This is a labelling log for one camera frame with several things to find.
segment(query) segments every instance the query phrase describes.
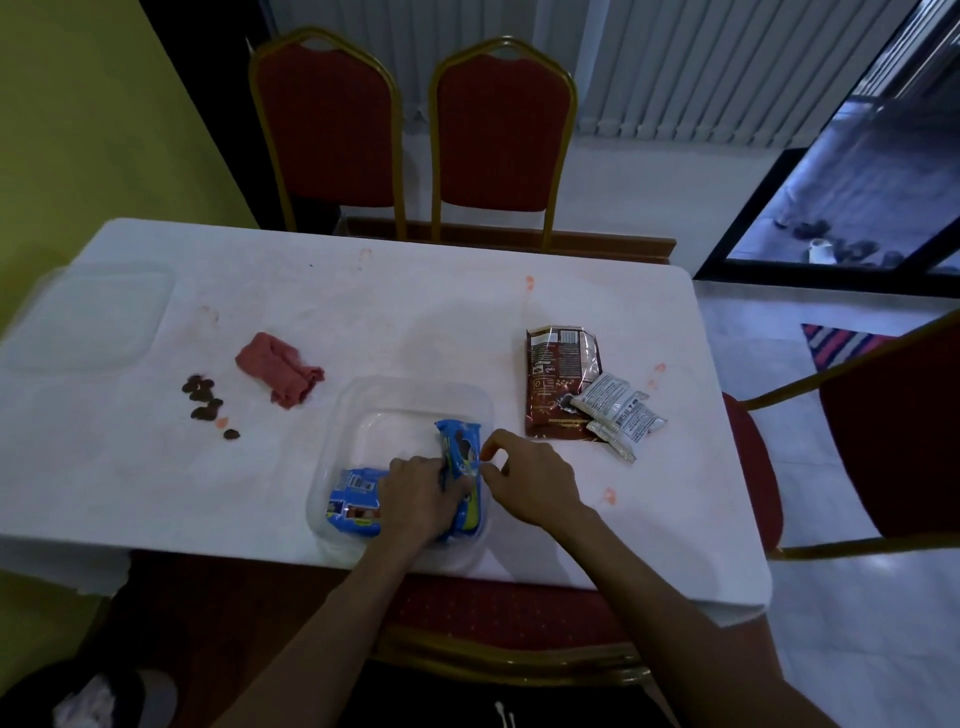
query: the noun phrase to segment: tiled floor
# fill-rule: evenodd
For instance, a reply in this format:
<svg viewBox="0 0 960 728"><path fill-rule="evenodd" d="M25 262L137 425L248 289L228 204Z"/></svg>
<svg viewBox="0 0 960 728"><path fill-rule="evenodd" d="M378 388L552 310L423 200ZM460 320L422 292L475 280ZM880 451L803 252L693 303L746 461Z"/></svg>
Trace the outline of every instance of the tiled floor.
<svg viewBox="0 0 960 728"><path fill-rule="evenodd" d="M899 335L960 301L697 281L723 389L814 373L800 324ZM756 412L785 546L875 536L815 394ZM884 447L895 447L895 443ZM768 618L790 682L844 728L960 724L960 550L773 563Z"/></svg>

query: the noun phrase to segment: glass door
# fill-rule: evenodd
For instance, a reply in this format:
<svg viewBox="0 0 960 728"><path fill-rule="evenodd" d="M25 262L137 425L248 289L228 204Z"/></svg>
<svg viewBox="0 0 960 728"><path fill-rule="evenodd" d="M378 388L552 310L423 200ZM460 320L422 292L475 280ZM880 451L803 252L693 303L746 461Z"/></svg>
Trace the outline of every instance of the glass door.
<svg viewBox="0 0 960 728"><path fill-rule="evenodd" d="M924 0L702 279L960 297L960 2Z"/></svg>

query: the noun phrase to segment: red chair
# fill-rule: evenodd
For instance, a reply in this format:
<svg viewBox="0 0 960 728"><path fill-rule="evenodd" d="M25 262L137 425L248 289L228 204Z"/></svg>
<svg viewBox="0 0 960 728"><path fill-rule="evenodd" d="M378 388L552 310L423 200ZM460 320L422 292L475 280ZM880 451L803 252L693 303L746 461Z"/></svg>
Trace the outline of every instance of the red chair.
<svg viewBox="0 0 960 728"><path fill-rule="evenodd" d="M724 395L760 540L771 559L960 546L960 311L752 400ZM779 548L777 477L750 412L814 389L879 538Z"/></svg>
<svg viewBox="0 0 960 728"><path fill-rule="evenodd" d="M623 685L649 671L594 591L411 574L374 659L458 680Z"/></svg>
<svg viewBox="0 0 960 728"><path fill-rule="evenodd" d="M489 55L503 48L521 58ZM441 240L443 201L543 210L542 249L548 250L577 111L570 74L522 40L495 38L443 61L430 82L429 100L433 241Z"/></svg>
<svg viewBox="0 0 960 728"><path fill-rule="evenodd" d="M314 50L322 41L333 50ZM338 205L393 206L406 239L400 94L373 56L321 28L260 46L250 88L274 164L287 230L290 195Z"/></svg>

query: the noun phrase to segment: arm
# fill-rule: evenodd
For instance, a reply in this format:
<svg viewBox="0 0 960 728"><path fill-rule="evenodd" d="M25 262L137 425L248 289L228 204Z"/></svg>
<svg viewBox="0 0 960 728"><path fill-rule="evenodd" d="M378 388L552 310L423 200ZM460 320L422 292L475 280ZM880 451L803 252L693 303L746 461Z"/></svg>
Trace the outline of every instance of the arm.
<svg viewBox="0 0 960 728"><path fill-rule="evenodd" d="M380 535L324 606L224 713L214 728L335 725L347 705L396 588L423 548L450 526L472 488L437 487L443 460L394 460L380 480Z"/></svg>
<svg viewBox="0 0 960 728"><path fill-rule="evenodd" d="M481 466L493 497L546 530L587 573L682 724L834 725L624 546L580 501L573 469L552 447L497 430L480 457L499 449L508 455L502 471Z"/></svg>

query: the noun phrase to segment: hand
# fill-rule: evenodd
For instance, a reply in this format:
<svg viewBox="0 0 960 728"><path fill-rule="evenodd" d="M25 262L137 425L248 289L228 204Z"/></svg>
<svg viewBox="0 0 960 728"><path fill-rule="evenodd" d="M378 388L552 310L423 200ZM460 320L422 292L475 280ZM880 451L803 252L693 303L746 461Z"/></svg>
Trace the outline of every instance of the hand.
<svg viewBox="0 0 960 728"><path fill-rule="evenodd" d="M555 535L586 508L580 501L573 468L552 446L498 429L484 443L480 459L490 460L498 450L507 452L503 470L485 462L480 474L493 497L515 518Z"/></svg>
<svg viewBox="0 0 960 728"><path fill-rule="evenodd" d="M417 553L453 523L457 506L473 488L473 478L461 476L440 488L444 460L394 458L390 472L380 478L380 534L397 539Z"/></svg>

